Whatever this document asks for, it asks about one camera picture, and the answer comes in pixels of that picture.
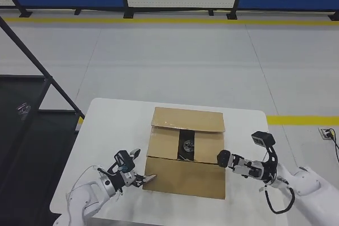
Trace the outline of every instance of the black wire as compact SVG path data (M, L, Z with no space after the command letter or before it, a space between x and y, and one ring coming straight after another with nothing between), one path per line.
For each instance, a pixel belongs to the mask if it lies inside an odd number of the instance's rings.
M330 138L332 139L332 141L335 144L335 154L337 156L337 160L338 160L338 163L339 163L339 156L338 156L339 146L337 144L337 136L336 136L335 130L333 128L330 128L329 131L330 131Z
M115 175L113 175L113 174L110 174L110 173L106 172L106 171L103 170L102 168L98 168L98 171L101 172L102 174L108 176L108 177L110 177L110 176L115 176Z
M266 201L267 201L267 204L269 205L270 207L270 210L274 213L274 214L283 214L285 212L288 212L292 207L293 207L293 204L295 202L295 192L292 188L289 188L290 190L290 193L292 194L292 200L290 201L289 205L287 206L287 208L283 209L283 210L280 210L280 211L275 211L273 208L272 208L272 205L271 205L271 202L270 202L270 199L269 199L269 194L267 193L267 191L265 190L265 196L266 196Z

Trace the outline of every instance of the yellow floor line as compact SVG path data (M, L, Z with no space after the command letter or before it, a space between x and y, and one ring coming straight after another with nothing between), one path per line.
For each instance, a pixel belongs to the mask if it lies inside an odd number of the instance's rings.
M190 23L190 24L256 24L256 25L302 25L302 26L339 26L339 21L296 21L296 20L227 20L200 18L4 18L6 22L27 23Z
M339 126L339 116L316 116L316 115L268 115L269 125L332 125Z

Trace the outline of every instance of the cardboard box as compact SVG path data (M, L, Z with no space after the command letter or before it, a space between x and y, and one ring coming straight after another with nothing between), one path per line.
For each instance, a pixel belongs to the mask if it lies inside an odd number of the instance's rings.
M143 189L224 199L225 168L216 158L224 149L222 113L156 107L151 125L145 174L158 176ZM192 136L193 161L179 160Z

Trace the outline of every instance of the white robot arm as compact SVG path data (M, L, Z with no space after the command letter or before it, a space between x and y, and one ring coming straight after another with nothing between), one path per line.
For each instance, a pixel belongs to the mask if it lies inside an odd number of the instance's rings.
M218 165L229 167L234 173L245 178L252 177L265 183L265 194L272 212L282 214L290 210L293 204L312 225L339 226L339 190L310 168L300 167L291 174L282 164L278 164L273 149L275 140L269 133L257 131L251 135L255 144L267 149L269 159L266 162L252 161L222 150L218 155ZM275 211L270 203L267 185L278 188L291 198L289 206Z
M54 226L84 226L89 218L94 216L102 206L117 192L123 193L122 187L140 187L150 182L157 175L141 176L134 170L135 160L140 154L140 149L131 151L119 151L115 156L116 162L108 169L97 168L101 177L96 181L79 185L67 195L67 213L62 214L54 222ZM93 186L99 187L102 200L94 193Z

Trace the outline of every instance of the floor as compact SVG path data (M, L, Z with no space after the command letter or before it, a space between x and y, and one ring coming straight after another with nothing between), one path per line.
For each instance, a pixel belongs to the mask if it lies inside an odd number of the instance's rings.
M100 17L123 14L97 12ZM215 12L215 18L224 14ZM67 11L33 17L73 17ZM93 12L80 16L92 17ZM204 17L138 14L145 17ZM2 16L17 16L2 11ZM324 14L239 13L240 19L328 21ZM339 27L245 24L10 23L86 112L95 97L264 111L339 115ZM0 29L0 73L40 74ZM41 108L71 109L51 88ZM316 126L271 125L279 160L310 166L339 189L334 146ZM310 225L293 208L289 225Z

